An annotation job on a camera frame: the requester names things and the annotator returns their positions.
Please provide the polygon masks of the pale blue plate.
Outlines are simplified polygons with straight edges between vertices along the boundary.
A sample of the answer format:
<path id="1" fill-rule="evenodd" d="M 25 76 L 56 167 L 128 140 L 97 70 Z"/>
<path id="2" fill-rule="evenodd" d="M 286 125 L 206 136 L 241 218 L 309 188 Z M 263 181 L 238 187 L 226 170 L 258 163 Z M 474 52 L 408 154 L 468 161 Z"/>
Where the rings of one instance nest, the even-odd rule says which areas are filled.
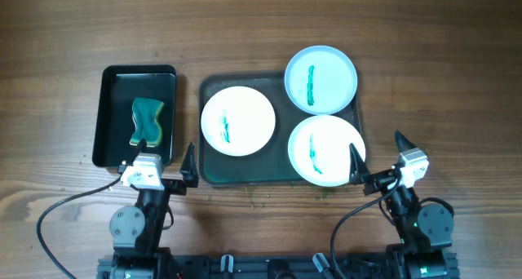
<path id="1" fill-rule="evenodd" d="M 305 113 L 334 114 L 354 99 L 358 78 L 355 65 L 331 46 L 309 46 L 292 57 L 284 76 L 291 102 Z"/>

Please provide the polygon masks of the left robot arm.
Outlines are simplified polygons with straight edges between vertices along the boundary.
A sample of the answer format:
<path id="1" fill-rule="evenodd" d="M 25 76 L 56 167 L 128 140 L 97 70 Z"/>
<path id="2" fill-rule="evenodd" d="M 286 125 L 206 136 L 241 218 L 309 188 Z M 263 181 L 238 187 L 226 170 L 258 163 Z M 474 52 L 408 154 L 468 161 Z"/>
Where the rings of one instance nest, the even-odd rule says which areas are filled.
<path id="1" fill-rule="evenodd" d="M 183 272 L 168 247 L 160 247 L 161 234 L 166 229 L 165 218 L 171 215 L 172 195 L 184 196 L 188 188 L 199 184 L 194 144 L 185 153 L 179 179 L 162 176 L 161 156 L 146 153 L 142 139 L 135 155 L 118 167 L 125 186 L 138 191 L 133 206 L 117 210 L 109 223 L 113 236 L 113 257 L 99 262 L 98 278 L 152 279 L 182 278 Z"/>

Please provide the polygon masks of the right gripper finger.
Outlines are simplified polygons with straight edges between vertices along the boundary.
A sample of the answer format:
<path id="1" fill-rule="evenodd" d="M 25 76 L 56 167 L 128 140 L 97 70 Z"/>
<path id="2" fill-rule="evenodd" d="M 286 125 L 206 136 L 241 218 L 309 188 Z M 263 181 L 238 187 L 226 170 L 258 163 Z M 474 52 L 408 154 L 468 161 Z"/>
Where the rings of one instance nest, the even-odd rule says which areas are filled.
<path id="1" fill-rule="evenodd" d="M 417 148 L 415 144 L 410 142 L 400 131 L 396 130 L 394 133 L 396 147 L 399 152 L 405 152 L 410 149 Z"/>
<path id="2" fill-rule="evenodd" d="M 354 144 L 349 145 L 349 152 L 351 158 L 349 184 L 365 184 L 370 177 L 368 167 L 362 160 L 362 157 Z"/>

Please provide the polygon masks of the white plate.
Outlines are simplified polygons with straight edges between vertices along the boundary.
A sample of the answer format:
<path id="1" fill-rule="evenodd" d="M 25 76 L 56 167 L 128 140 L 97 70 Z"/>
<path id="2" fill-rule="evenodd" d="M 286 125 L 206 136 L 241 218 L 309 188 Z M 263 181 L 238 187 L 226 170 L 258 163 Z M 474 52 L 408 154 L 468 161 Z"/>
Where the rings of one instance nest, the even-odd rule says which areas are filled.
<path id="1" fill-rule="evenodd" d="M 201 132 L 212 148 L 232 156 L 256 153 L 272 138 L 276 114 L 268 98 L 247 86 L 211 96 L 201 113 Z"/>
<path id="2" fill-rule="evenodd" d="M 337 187 L 351 178 L 350 146 L 366 157 L 361 133 L 340 117 L 319 115 L 301 121 L 288 141 L 288 157 L 295 171 L 306 181 Z"/>

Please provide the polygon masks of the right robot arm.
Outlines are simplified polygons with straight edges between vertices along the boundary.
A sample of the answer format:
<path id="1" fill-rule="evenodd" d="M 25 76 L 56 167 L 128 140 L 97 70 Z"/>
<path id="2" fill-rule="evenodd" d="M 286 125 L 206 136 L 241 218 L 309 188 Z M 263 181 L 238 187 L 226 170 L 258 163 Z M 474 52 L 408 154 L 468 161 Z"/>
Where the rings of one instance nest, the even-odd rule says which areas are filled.
<path id="1" fill-rule="evenodd" d="M 364 186 L 366 196 L 379 193 L 376 204 L 395 227 L 400 243 L 384 255 L 387 278 L 449 278 L 454 209 L 436 197 L 419 199 L 414 185 L 429 167 L 426 153 L 399 131 L 395 132 L 397 161 L 388 170 L 370 173 L 357 148 L 350 146 L 351 181 Z"/>

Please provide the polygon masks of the green and yellow sponge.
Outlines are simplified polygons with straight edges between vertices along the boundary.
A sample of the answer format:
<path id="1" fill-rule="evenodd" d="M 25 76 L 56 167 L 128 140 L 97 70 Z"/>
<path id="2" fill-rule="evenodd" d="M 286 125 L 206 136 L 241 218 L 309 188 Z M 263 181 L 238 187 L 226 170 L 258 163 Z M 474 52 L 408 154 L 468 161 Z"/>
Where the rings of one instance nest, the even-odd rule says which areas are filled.
<path id="1" fill-rule="evenodd" d="M 130 145 L 137 146 L 145 140 L 146 146 L 157 147 L 162 141 L 162 128 L 159 116 L 164 107 L 160 100 L 137 97 L 132 104 L 132 119 L 135 131 L 131 135 Z"/>

